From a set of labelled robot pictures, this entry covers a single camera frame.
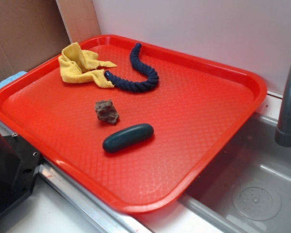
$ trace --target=sink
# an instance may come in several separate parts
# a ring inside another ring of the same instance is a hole
[[[223,232],[291,233],[291,148],[276,124],[255,113],[180,201]]]

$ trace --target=yellow rag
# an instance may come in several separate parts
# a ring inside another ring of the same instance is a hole
[[[114,87],[104,76],[104,69],[98,67],[117,67],[112,62],[98,60],[98,54],[93,51],[81,50],[79,44],[72,43],[62,50],[58,58],[60,74],[66,83],[95,82],[99,87]]]

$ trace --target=rope toy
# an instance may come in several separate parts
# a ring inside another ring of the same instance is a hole
[[[154,68],[143,63],[139,59],[141,44],[137,43],[130,52],[130,63],[132,67],[140,73],[146,75],[148,79],[144,82],[133,82],[113,75],[110,71],[105,72],[105,77],[118,88],[130,92],[146,92],[152,90],[159,83],[159,76]]]

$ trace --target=sink drain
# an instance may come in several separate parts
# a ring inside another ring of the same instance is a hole
[[[275,217],[281,208],[278,193],[259,182],[238,186],[233,193],[233,204],[241,215],[257,221]]]

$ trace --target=brown sponge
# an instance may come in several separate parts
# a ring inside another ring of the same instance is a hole
[[[111,100],[102,100],[96,102],[95,111],[99,120],[116,124],[119,114],[117,113]]]

